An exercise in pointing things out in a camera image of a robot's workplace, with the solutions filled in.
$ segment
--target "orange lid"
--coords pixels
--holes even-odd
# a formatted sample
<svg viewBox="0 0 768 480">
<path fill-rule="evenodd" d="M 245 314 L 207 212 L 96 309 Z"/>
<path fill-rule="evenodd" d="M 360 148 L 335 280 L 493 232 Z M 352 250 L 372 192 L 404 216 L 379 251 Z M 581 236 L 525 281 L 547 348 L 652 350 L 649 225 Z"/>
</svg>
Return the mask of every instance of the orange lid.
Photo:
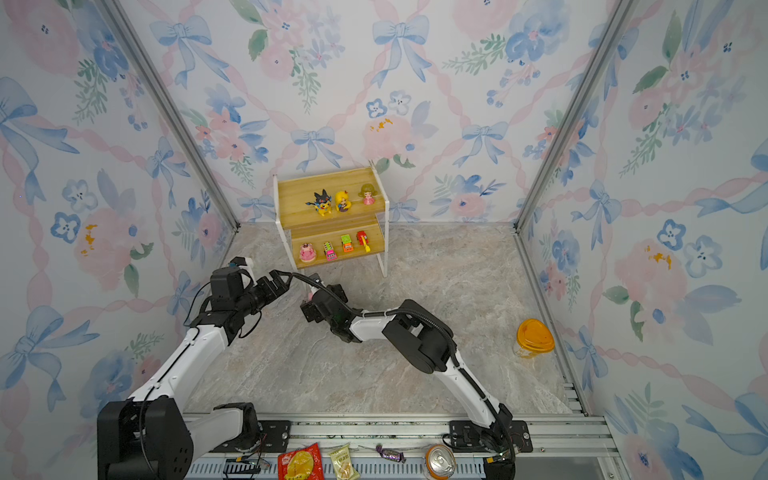
<svg viewBox="0 0 768 480">
<path fill-rule="evenodd" d="M 547 353 L 554 350 L 554 338 L 547 326 L 536 319 L 527 319 L 518 328 L 518 343 L 526 350 Z"/>
</svg>

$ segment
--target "red snack package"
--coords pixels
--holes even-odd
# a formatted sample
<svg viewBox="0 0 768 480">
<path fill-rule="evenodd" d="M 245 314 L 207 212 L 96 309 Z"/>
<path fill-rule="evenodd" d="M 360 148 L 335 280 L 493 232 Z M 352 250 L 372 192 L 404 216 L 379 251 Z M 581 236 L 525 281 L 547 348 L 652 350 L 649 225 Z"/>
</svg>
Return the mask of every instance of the red snack package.
<svg viewBox="0 0 768 480">
<path fill-rule="evenodd" d="M 279 480 L 323 480 L 323 458 L 317 444 L 277 457 Z"/>
</svg>

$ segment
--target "beige snack packet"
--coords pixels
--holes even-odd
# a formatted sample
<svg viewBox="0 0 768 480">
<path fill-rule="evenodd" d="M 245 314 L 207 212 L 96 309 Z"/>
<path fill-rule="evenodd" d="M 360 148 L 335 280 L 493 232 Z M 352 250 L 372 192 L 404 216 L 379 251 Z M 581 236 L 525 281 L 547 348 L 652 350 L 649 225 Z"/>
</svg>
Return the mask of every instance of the beige snack packet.
<svg viewBox="0 0 768 480">
<path fill-rule="evenodd" d="M 336 480 L 357 480 L 360 474 L 352 466 L 349 458 L 349 443 L 330 453 L 333 469 L 336 470 Z"/>
</svg>

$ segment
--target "green-haired doll figurine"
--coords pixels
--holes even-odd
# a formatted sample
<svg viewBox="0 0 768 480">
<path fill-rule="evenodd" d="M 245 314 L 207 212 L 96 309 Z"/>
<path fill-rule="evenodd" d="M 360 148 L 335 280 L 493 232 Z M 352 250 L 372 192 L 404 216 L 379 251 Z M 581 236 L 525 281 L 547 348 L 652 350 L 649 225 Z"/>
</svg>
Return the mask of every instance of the green-haired doll figurine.
<svg viewBox="0 0 768 480">
<path fill-rule="evenodd" d="M 364 184 L 360 188 L 360 193 L 358 193 L 360 198 L 362 198 L 362 203 L 364 205 L 373 205 L 373 203 L 376 202 L 376 199 L 373 198 L 373 196 L 378 194 L 379 192 L 376 191 L 372 184 Z"/>
</svg>

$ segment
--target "black mounting plate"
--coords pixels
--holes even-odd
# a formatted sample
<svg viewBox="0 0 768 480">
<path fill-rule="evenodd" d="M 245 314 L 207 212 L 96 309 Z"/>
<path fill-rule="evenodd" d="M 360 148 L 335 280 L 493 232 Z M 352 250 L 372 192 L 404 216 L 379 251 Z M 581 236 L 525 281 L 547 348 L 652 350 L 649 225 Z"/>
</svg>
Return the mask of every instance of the black mounting plate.
<svg viewBox="0 0 768 480">
<path fill-rule="evenodd" d="M 462 452 L 486 453 L 487 450 L 480 445 L 479 427 L 469 420 L 452 420 L 448 422 L 451 442 Z M 533 452 L 531 434 L 528 432 L 528 424 L 523 420 L 512 420 L 509 425 L 509 434 L 520 453 Z"/>
<path fill-rule="evenodd" d="M 288 441 L 290 440 L 290 420 L 259 420 L 262 435 L 266 434 L 264 447 L 261 451 L 264 453 L 285 453 L 288 451 Z M 235 453 L 236 449 L 226 446 L 224 442 L 211 450 L 213 453 Z"/>
</svg>

